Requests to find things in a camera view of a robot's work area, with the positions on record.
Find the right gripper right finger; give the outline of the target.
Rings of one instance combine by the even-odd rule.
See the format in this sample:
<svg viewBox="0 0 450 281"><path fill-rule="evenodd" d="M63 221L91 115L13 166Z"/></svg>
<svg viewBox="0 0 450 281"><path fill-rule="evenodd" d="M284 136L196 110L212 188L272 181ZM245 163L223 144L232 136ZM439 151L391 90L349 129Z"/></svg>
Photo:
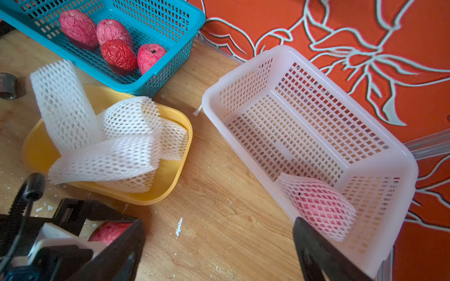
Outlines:
<svg viewBox="0 0 450 281"><path fill-rule="evenodd" d="M371 280L301 217L295 220L293 240L306 281Z"/></svg>

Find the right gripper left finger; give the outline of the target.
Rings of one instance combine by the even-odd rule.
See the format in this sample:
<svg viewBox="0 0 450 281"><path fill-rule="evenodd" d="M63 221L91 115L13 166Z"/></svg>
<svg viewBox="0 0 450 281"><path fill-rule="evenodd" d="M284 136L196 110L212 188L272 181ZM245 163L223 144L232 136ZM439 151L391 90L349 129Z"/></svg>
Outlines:
<svg viewBox="0 0 450 281"><path fill-rule="evenodd" d="M70 281L133 281L137 275L145 244L145 226L142 220L131 222L106 249L83 265Z"/></svg>

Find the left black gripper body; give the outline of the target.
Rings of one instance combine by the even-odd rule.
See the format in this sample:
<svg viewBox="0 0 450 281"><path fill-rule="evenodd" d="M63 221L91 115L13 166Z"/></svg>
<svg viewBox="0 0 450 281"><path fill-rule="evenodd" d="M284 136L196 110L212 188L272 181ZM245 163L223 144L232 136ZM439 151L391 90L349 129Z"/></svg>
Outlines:
<svg viewBox="0 0 450 281"><path fill-rule="evenodd" d="M121 214L97 200L63 199L52 218L30 217L23 211L1 215L1 230L9 232L1 240L5 251L1 254L1 280L3 281L69 281L83 265L92 261L91 249L75 245L44 247L31 265L13 266L12 260L30 250L44 223L52 223L80 237L84 223L134 222L135 217Z"/></svg>

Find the white foam net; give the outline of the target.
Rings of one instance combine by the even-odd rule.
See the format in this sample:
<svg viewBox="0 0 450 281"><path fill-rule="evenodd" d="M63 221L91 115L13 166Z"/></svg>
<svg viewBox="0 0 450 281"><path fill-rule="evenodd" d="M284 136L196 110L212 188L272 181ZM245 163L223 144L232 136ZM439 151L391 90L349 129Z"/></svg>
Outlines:
<svg viewBox="0 0 450 281"><path fill-rule="evenodd" d="M49 169L48 179L53 184L129 179L155 171L161 155L160 137L113 138L62 155Z"/></svg>
<svg viewBox="0 0 450 281"><path fill-rule="evenodd" d="M162 121L156 103L148 97L122 100L97 115L103 139L161 133Z"/></svg>
<svg viewBox="0 0 450 281"><path fill-rule="evenodd" d="M161 118L162 160L181 160L188 142L188 132L181 125ZM118 181L98 181L97 184L124 193L144 193L151 189L156 171Z"/></svg>
<svg viewBox="0 0 450 281"><path fill-rule="evenodd" d="M101 142L96 115L71 61L43 66L30 80L48 135L61 155Z"/></svg>

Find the red apple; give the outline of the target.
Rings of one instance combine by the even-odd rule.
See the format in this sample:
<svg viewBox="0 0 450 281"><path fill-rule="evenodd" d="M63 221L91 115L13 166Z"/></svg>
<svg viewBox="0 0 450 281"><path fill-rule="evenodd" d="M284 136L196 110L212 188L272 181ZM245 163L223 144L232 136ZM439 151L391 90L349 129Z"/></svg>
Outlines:
<svg viewBox="0 0 450 281"><path fill-rule="evenodd" d="M96 36L100 45L112 41L122 40L129 46L133 45L132 37L125 26L114 19L103 19L97 24Z"/></svg>
<svg viewBox="0 0 450 281"><path fill-rule="evenodd" d="M144 75L152 68L165 54L167 50L159 44L143 44L137 55L139 71Z"/></svg>

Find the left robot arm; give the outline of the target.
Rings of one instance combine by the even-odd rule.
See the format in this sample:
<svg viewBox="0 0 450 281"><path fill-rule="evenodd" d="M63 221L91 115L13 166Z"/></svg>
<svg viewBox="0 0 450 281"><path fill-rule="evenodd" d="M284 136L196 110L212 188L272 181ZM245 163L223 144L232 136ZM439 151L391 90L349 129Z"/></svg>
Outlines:
<svg viewBox="0 0 450 281"><path fill-rule="evenodd" d="M145 244L142 220L97 200L63 199L51 218L30 215L42 198L45 177L33 173L1 215L3 281L133 281ZM89 221L126 226L110 245L79 235Z"/></svg>

